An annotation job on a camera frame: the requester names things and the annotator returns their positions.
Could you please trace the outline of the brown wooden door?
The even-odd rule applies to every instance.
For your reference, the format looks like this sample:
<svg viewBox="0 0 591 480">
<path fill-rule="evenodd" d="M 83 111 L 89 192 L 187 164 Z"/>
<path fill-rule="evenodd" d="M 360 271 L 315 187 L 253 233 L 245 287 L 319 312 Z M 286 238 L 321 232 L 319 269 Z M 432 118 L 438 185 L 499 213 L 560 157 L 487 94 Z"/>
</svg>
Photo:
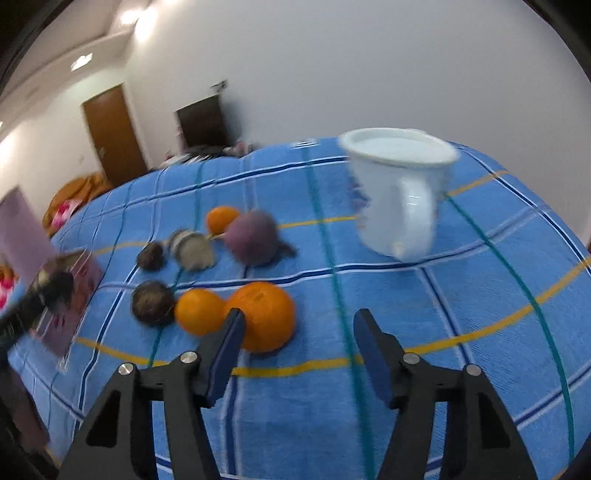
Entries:
<svg viewBox="0 0 591 480">
<path fill-rule="evenodd" d="M 144 161 L 127 108 L 116 85 L 82 104 L 95 151 L 107 180 L 118 187 L 145 175 Z"/>
</svg>

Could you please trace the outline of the small orange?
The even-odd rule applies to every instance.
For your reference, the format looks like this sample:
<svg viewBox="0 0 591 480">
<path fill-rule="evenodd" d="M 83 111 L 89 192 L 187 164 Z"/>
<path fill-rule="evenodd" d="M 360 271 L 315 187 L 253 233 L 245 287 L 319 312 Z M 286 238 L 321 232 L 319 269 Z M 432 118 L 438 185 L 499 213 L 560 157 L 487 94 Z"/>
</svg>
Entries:
<svg viewBox="0 0 591 480">
<path fill-rule="evenodd" d="M 228 205 L 212 208 L 205 216 L 205 224 L 209 234 L 212 236 L 223 234 L 239 215 L 240 211 L 238 209 Z"/>
<path fill-rule="evenodd" d="M 212 291 L 191 289 L 178 298 L 174 318 L 185 332 L 202 337 L 221 328 L 224 304 L 224 299 Z"/>
</svg>

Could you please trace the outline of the dark water chestnut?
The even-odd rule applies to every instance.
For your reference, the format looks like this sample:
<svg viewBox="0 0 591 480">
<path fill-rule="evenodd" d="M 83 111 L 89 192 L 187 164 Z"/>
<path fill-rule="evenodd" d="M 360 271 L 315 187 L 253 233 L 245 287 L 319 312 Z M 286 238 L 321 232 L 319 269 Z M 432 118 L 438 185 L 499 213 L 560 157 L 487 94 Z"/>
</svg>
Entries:
<svg viewBox="0 0 591 480">
<path fill-rule="evenodd" d="M 150 327 L 165 327 L 173 323 L 175 305 L 173 291 L 159 281 L 143 282 L 131 294 L 133 316 Z"/>
<path fill-rule="evenodd" d="M 164 264 L 164 248 L 160 242 L 147 243 L 136 256 L 136 265 L 144 271 L 159 271 Z"/>
</svg>

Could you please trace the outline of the blue plaid tablecloth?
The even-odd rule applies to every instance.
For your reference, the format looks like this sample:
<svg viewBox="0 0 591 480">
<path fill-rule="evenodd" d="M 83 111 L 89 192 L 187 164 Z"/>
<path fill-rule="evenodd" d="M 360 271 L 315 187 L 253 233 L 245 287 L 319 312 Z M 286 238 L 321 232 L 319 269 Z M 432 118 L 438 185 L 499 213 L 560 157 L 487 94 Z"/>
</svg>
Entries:
<svg viewBox="0 0 591 480">
<path fill-rule="evenodd" d="M 64 364 L 23 338 L 10 361 L 64 456 L 123 362 L 163 365 L 197 345 L 176 325 L 138 323 L 133 289 L 149 279 L 141 247 L 181 228 L 204 230 L 212 208 L 270 212 L 297 249 L 259 268 L 222 245 L 208 270 L 173 260 L 157 280 L 228 297 L 253 281 L 290 294 L 293 339 L 242 353 L 204 423 L 225 479 L 365 479 L 379 471 L 396 419 L 374 393 L 353 338 L 367 308 L 408 350 L 447 368 L 481 366 L 502 397 L 537 474 L 562 474 L 590 434 L 590 257 L 563 220 L 485 154 L 460 148 L 437 237 L 423 260 L 367 248 L 356 229 L 360 188 L 335 140 L 267 147 L 145 175 L 99 197 L 54 237 L 89 248 L 104 271 Z"/>
</svg>

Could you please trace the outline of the black television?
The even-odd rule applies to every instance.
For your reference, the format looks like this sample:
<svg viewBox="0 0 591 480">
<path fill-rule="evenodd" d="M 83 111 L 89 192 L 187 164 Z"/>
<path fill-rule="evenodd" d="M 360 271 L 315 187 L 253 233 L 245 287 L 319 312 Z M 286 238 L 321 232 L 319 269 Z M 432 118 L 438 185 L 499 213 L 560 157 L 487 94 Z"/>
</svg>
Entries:
<svg viewBox="0 0 591 480">
<path fill-rule="evenodd" d="M 221 96 L 211 95 L 176 111 L 187 147 L 228 147 L 230 137 L 221 109 Z"/>
</svg>

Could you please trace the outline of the purple round fruit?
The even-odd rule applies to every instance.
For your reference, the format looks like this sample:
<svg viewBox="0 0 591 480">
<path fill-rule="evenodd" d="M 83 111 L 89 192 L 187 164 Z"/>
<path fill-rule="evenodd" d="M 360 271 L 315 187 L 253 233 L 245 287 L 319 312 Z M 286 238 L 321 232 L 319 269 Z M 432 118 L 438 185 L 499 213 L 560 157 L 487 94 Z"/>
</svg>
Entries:
<svg viewBox="0 0 591 480">
<path fill-rule="evenodd" d="M 259 267 L 297 257 L 297 249 L 283 241 L 276 221 L 263 210 L 240 214 L 222 238 L 233 258 L 245 266 Z"/>
</svg>

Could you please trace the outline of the purple electric kettle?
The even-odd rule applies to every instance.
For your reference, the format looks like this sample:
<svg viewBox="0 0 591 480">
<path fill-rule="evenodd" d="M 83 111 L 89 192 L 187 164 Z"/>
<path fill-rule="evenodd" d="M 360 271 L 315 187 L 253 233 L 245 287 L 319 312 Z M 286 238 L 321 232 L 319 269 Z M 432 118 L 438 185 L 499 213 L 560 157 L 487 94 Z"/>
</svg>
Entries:
<svg viewBox="0 0 591 480">
<path fill-rule="evenodd" d="M 29 286 L 38 271 L 57 256 L 57 250 L 18 186 L 2 197 L 0 214 L 1 253 L 20 281 Z"/>
</svg>

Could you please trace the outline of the brown leather sofa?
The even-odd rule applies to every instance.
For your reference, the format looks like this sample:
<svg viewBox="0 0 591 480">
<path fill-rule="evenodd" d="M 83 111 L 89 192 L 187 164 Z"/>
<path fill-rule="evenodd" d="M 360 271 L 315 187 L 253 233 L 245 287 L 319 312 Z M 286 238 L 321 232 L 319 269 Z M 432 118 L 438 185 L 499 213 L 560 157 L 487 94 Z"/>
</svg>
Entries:
<svg viewBox="0 0 591 480">
<path fill-rule="evenodd" d="M 47 236 L 53 237 L 77 210 L 112 189 L 113 185 L 101 172 L 66 183 L 54 195 L 43 216 L 42 225 Z"/>
</svg>

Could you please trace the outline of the white enamel mug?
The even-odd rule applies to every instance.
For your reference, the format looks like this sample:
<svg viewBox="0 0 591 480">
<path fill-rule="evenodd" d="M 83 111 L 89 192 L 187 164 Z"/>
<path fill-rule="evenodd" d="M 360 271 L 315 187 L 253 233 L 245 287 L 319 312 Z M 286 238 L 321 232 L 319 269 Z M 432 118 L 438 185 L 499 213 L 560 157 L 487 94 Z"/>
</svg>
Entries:
<svg viewBox="0 0 591 480">
<path fill-rule="evenodd" d="M 356 224 L 370 249 L 401 262 L 427 256 L 460 153 L 422 130 L 363 128 L 338 137 L 356 191 Z"/>
</svg>

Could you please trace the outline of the large orange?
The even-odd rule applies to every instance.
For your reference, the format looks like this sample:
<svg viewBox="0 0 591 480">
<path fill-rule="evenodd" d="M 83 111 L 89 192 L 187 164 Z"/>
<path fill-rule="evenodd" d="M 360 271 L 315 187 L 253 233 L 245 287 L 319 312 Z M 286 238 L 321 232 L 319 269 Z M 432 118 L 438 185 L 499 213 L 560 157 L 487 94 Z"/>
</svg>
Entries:
<svg viewBox="0 0 591 480">
<path fill-rule="evenodd" d="M 262 354 L 276 351 L 296 330 L 296 304 L 290 295 L 269 282 L 240 287 L 224 303 L 222 315 L 239 309 L 245 315 L 242 349 Z"/>
</svg>

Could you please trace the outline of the pink metal tin tray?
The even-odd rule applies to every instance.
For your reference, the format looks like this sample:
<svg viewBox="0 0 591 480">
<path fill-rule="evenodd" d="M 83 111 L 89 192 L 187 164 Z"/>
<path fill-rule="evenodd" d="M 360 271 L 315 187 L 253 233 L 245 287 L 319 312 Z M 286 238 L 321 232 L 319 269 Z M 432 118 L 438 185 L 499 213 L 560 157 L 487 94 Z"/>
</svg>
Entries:
<svg viewBox="0 0 591 480">
<path fill-rule="evenodd" d="M 48 282 L 50 275 L 66 271 L 73 277 L 73 291 L 68 300 L 59 300 L 45 309 L 35 321 L 33 337 L 56 360 L 56 368 L 67 369 L 73 341 L 103 271 L 88 249 L 73 250 L 48 260 L 37 273 L 32 285 L 38 287 Z"/>
</svg>

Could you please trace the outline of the cut grey water chestnut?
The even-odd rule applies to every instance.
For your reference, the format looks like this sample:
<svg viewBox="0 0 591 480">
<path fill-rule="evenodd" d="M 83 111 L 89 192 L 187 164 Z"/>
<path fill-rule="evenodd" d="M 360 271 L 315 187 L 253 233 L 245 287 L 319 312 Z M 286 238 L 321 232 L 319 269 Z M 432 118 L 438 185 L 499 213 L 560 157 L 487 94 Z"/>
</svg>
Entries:
<svg viewBox="0 0 591 480">
<path fill-rule="evenodd" d="M 215 264 L 211 242 L 204 234 L 178 229 L 167 239 L 166 247 L 185 271 L 204 271 Z"/>
</svg>

